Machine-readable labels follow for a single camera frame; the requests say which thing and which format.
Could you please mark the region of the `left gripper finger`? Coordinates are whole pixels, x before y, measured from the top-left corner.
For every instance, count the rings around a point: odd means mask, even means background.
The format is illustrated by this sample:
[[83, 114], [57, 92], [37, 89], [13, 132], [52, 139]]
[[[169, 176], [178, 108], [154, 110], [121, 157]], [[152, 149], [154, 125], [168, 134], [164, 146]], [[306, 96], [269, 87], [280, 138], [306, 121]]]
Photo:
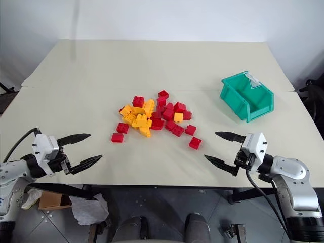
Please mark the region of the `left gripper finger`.
[[59, 146], [65, 146], [68, 144], [75, 144], [78, 143], [88, 137], [90, 137], [91, 134], [87, 134], [87, 133], [81, 133], [81, 134], [73, 134], [73, 135], [69, 135], [63, 138], [60, 138], [57, 140], [57, 144]]
[[85, 159], [83, 161], [80, 162], [79, 165], [74, 166], [74, 167], [68, 167], [68, 174], [77, 174], [80, 173], [88, 168], [90, 168], [91, 166], [93, 166], [96, 162], [98, 162], [101, 158], [103, 157], [103, 155], [97, 155], [88, 159]]

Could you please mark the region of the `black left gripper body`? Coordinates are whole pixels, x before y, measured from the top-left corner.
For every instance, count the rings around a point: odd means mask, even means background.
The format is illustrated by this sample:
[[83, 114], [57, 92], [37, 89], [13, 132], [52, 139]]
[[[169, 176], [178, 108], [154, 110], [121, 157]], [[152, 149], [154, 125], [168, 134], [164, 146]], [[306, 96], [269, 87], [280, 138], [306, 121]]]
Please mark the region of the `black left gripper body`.
[[48, 162], [48, 166], [53, 173], [60, 171], [63, 171], [66, 175], [70, 173], [69, 160], [62, 146], [59, 147], [56, 156]]

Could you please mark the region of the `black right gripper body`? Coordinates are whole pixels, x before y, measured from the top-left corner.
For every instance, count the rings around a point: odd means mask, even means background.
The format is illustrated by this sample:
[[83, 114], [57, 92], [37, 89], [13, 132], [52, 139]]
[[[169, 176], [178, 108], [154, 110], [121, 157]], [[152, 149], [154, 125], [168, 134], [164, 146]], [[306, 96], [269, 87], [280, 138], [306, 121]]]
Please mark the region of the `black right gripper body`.
[[250, 171], [255, 158], [256, 156], [253, 153], [249, 153], [249, 152], [246, 153], [244, 150], [240, 150], [237, 153], [234, 161], [235, 164], [234, 174], [237, 175], [240, 168]]

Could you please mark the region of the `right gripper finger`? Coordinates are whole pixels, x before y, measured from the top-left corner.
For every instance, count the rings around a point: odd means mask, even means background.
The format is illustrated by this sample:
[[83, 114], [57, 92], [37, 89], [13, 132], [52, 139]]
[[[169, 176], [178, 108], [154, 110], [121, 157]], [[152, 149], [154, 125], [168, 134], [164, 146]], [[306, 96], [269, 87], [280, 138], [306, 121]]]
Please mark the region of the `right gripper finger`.
[[222, 169], [233, 176], [237, 176], [237, 172], [238, 172], [237, 167], [228, 165], [223, 160], [213, 156], [204, 155], [204, 157], [217, 168]]
[[225, 140], [228, 140], [231, 142], [235, 141], [235, 142], [239, 142], [239, 143], [243, 143], [246, 138], [245, 136], [242, 136], [242, 135], [239, 135], [239, 134], [236, 134], [233, 132], [224, 132], [224, 131], [215, 132], [215, 135], [217, 135]]

